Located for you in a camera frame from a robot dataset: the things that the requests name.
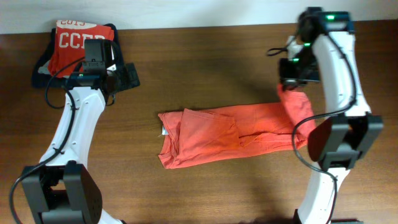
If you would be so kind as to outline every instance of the red t-shirt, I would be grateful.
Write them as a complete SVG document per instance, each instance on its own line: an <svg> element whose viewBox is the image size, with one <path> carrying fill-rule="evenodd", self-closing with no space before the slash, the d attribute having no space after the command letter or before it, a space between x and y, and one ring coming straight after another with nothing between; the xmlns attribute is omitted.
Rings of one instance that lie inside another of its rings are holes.
<svg viewBox="0 0 398 224"><path fill-rule="evenodd" d="M54 54L48 67L51 75L55 75L64 66L85 56L84 41L86 39L113 40L113 37L113 30L107 26L71 20L58 20ZM75 65L72 65L59 73L57 77L68 77L74 68Z"/></svg>
<svg viewBox="0 0 398 224"><path fill-rule="evenodd" d="M163 166L175 169L292 150L293 128L313 116L311 102L303 92L282 91L281 84L278 95L281 103L159 114L168 132L159 155ZM298 128L297 149L307 144L315 127L311 120Z"/></svg>

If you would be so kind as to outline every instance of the black cable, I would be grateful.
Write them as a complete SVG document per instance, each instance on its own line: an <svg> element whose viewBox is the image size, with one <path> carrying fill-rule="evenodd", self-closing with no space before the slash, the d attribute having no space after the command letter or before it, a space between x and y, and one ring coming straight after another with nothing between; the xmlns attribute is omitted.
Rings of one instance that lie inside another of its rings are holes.
<svg viewBox="0 0 398 224"><path fill-rule="evenodd" d="M79 61L81 61L81 60L83 60L83 59L84 59L84 57L81 57L81 58L79 58L79 59L77 59L77 60L72 61L71 63L69 63L68 65L64 66L64 67L61 68L59 71L57 71L56 74L54 74L54 76L50 78L50 80L49 80L49 82L47 83L47 86L45 87L45 90L44 90L44 100L45 100L45 102L46 102L51 108L54 108L54 109L62 109L62 108L63 108L63 106L54 106L54 105L52 105L52 104L49 102L48 93L49 93L49 88L50 88L50 84L51 84L52 80L53 80L55 77L57 77L57 75L58 75L59 73L63 72L63 71L64 71L65 69L67 69L68 67L71 67L74 63L77 63L77 62L79 62Z"/></svg>
<svg viewBox="0 0 398 224"><path fill-rule="evenodd" d="M73 72L79 72L81 66L83 65L83 62L79 62L77 63L77 65L75 66L75 68L73 69Z"/></svg>
<svg viewBox="0 0 398 224"><path fill-rule="evenodd" d="M116 102L116 95L113 94L113 95L112 95L112 103L110 103L110 104L108 104L108 105L106 105L106 106L112 106L112 105L114 105L115 102Z"/></svg>
<svg viewBox="0 0 398 224"><path fill-rule="evenodd" d="M317 18L317 17L314 16L314 15L303 16L301 19L298 20L298 26L300 27L300 26L301 26L301 23L304 22L304 20L309 19L309 18ZM274 47L274 48L269 49L269 50L267 51L267 56L272 57L272 56L275 56L275 55L279 55L279 54L282 53L282 52L287 52L287 47L288 47L290 44L292 44L293 41L295 41L295 40L297 39L297 36L300 35L300 32L301 32L301 30L298 29L298 30L296 31L296 33L294 34L293 39L290 40L290 41L285 45L285 47Z"/></svg>
<svg viewBox="0 0 398 224"><path fill-rule="evenodd" d="M286 52L286 51L287 51L287 47L297 38L297 36L299 35L299 33L300 33L300 31L298 30L298 31L295 33L294 38L293 38L285 47L269 49L268 52L267 52L267 55L268 55L268 56L275 56L275 55L278 55L278 54L280 54L280 53L282 53L282 52ZM333 181L333 188L334 188L335 194L334 194L334 197L333 197L333 202L332 202L332 206L331 206L331 210L330 210L330 215L329 215L328 221L326 222L326 224L329 224L329 222L331 221L331 218L332 218L332 216L333 216L333 212L334 212L334 210L335 210L335 205L336 205L336 201L337 201L337 192L338 192L337 181L338 181L338 180L337 180L337 178L336 178L333 174L331 174L331 173L329 173L329 172L327 172L327 171L321 170L321 169L319 169L319 168L317 168L317 167L311 165L309 162L307 162L307 161L302 157L301 153L299 153L299 150L297 150L297 147L296 147L295 141L294 141L294 136L296 135L296 132L297 132L298 128L299 128L303 123L305 123L305 122L307 122L307 121L310 121L310 120L313 120L313 119L326 118L326 117L329 117L329 116L336 116L336 115L338 115L338 114L345 113L346 111L348 111L349 109L351 109L351 108L356 104L357 89L356 89L356 82L355 82L355 77L354 77L353 69L352 69L351 65L349 64L349 61L348 61L348 59L347 59L346 54L341 50L341 47L336 43L336 41L335 41L330 35L326 35L326 36L329 38L330 42L336 47L336 50L339 52L339 54L340 54L340 56L341 56L341 59L344 60L345 64L346 64L347 67L348 67L349 75L350 75L350 77L351 77L351 82L352 82L352 88L353 88L351 100L350 100L350 102L348 103L348 105L347 105L345 108L343 108L343 109L340 109L340 110L334 111L334 112L323 113L323 114L318 114L318 115L315 115L315 116L311 116L311 117L305 118L305 119L301 120L299 123L297 123L297 124L294 126L293 133L292 133L292 145L293 145L294 153L295 153L295 155L297 156L297 158L301 161L301 163L303 163L305 166L307 166L307 167L310 168L311 170L314 170L314 171L316 171L316 172L320 172L320 173L322 173L322 174L326 174L326 175L330 176L330 178L331 178L332 181ZM273 53L273 54L270 54L270 53L269 53L269 52L274 51L274 50L278 50L278 52Z"/></svg>
<svg viewBox="0 0 398 224"><path fill-rule="evenodd" d="M10 190L10 193L9 193L9 206L10 206L10 210L11 210L12 216L14 217L14 220L15 220L15 222L16 222L17 224L22 224L22 222L21 222L21 220L20 220L19 217L18 217L18 214L17 214L16 209L15 209L15 205L14 205L14 192L15 192L16 187L17 187L18 184L19 184L21 181L23 181L26 177L30 176L31 174L33 174L34 172L36 172L37 170L39 170L40 168L42 168L43 166L45 166L47 163L49 163L49 162L52 161L54 158L56 158L59 154L63 154L62 149L65 147L65 145L66 145L66 143L67 143L67 141L68 141L69 135L70 135L70 133L71 133L71 131L72 131L73 121L74 121L74 119L75 119L75 112L76 112L75 100L73 99L73 96L72 96L72 94L69 92L68 89L66 89L64 86L63 86L63 89L66 91L66 93L67 93L67 95L69 96L69 99L70 99L70 101L71 101L71 103L72 103L72 105L71 105L72 114L71 114L71 116L70 116L70 122L69 122L69 126L68 126L68 129L67 129L67 133L65 134L65 137L64 137L63 141L61 142L60 147L59 147L58 149L55 148L55 147L53 147L53 149L55 150L55 153L52 154L52 156L50 156L50 157L47 158L46 160L40 162L40 163L37 164L36 166L34 166L34 167L33 167L30 171L28 171L27 173L25 173L25 174L21 175L20 177L18 177L18 179L17 179L17 180L14 182L14 184L11 186L11 190Z"/></svg>

